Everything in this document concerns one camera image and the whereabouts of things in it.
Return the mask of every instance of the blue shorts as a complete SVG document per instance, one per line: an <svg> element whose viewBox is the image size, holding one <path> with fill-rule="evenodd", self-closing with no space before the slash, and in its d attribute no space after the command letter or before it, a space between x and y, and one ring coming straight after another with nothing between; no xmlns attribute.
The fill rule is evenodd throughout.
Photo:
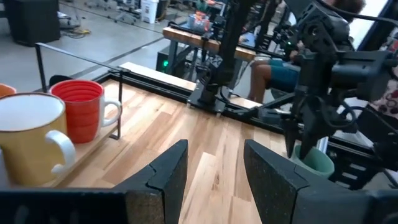
<svg viewBox="0 0 398 224"><path fill-rule="evenodd" d="M291 93L296 87L299 79L299 72L285 68L285 62L282 60L269 60L268 64L271 66L271 81L268 88L275 88L277 90Z"/></svg>

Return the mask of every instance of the mug handle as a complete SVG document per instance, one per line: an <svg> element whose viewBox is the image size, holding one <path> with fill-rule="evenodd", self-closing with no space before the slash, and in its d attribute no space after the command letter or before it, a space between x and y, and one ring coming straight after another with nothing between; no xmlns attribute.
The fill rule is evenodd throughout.
<svg viewBox="0 0 398 224"><path fill-rule="evenodd" d="M117 115L115 117L113 117L111 119L102 118L103 119L102 127L107 127L107 126L115 123L120 118L120 116L122 115L122 104L118 100L105 98L104 109L108 105L115 105L117 107L117 109L118 109L118 113L117 113Z"/></svg>
<svg viewBox="0 0 398 224"><path fill-rule="evenodd" d="M76 150L72 141L60 131L51 130L45 135L45 140L48 143L55 143L61 149L63 154L63 158L65 160L65 165L57 164L55 165L51 173L59 175L60 173L66 171L71 168L71 166L75 163L76 159Z"/></svg>

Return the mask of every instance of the wooden tabletop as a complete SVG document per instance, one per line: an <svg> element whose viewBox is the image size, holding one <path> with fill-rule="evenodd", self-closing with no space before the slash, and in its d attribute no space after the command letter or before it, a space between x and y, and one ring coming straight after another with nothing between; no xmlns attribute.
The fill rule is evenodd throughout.
<svg viewBox="0 0 398 224"><path fill-rule="evenodd" d="M194 47L202 48L203 41L199 35L191 34L189 32L177 30L171 27L166 27L163 29L163 36L166 39L174 40L183 44L188 44ZM220 47L219 43L215 40L209 40L205 44L206 50L211 52L218 52ZM244 49L242 47L237 47L235 51L235 58L239 58L245 61L251 61L256 56L256 53L252 50Z"/></svg>
<svg viewBox="0 0 398 224"><path fill-rule="evenodd" d="M130 63L123 67L135 72L141 69L147 71L143 74L169 82L175 78ZM190 82L178 78L176 82L189 88ZM110 80L103 85L107 97L117 97L118 83ZM235 102L256 105L244 99ZM217 118L128 85L123 87L123 108L121 139L106 140L62 183L64 187L113 187L178 140L188 139L188 176L180 223L261 223L245 173L244 140L254 139L282 155L283 136ZM110 107L106 110L108 116L115 112Z"/></svg>

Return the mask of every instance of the teal cup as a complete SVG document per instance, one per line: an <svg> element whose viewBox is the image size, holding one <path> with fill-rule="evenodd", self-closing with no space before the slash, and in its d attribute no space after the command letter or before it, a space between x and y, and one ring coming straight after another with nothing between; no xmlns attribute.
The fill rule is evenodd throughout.
<svg viewBox="0 0 398 224"><path fill-rule="evenodd" d="M329 178L335 171L335 164L323 152L313 147L307 156L299 159L301 145L295 146L290 160L304 169L323 178Z"/></svg>

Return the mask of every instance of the concrete floor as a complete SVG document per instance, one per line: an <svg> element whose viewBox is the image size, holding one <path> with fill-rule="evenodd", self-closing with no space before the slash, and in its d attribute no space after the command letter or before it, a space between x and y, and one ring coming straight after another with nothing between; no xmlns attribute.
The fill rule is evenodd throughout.
<svg viewBox="0 0 398 224"><path fill-rule="evenodd" d="M78 0L74 5L61 2L60 10L63 13L74 16L77 12L80 17L85 18L81 20L81 28L89 29L91 34L82 39L63 36L49 45L110 65L118 66L125 62L133 62L155 69L157 52L170 43L169 40L163 39L161 34L167 21L162 21L160 24L137 21L134 26L123 22L114 23L112 19L107 18L108 16L114 18L117 15L114 10L115 5L111 4L111 7L105 11L100 8L89 9L83 0ZM187 15L186 12L173 10L168 13L177 13L179 16L177 22L185 20ZM108 70L52 50L43 49L42 53L47 81L54 74L92 79ZM18 91L34 91L41 88L34 48L17 45L12 41L6 19L0 19L0 68L0 83L13 86ZM246 69L234 90L242 97L247 97L249 93L250 72L250 68ZM264 102L272 100L274 98L267 90ZM338 135L358 142L353 135L347 136L341 133ZM378 184L371 185L371 189L375 189L375 186L376 189L388 187L382 175L376 179Z"/></svg>

